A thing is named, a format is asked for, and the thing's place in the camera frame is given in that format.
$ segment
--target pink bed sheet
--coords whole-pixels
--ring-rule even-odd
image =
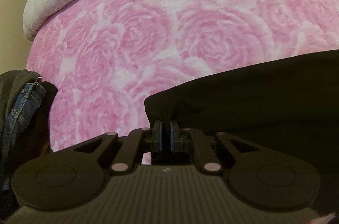
[[[38,32],[27,69],[59,92],[54,151],[149,126],[146,97],[226,70],[339,48],[339,0],[76,0]]]

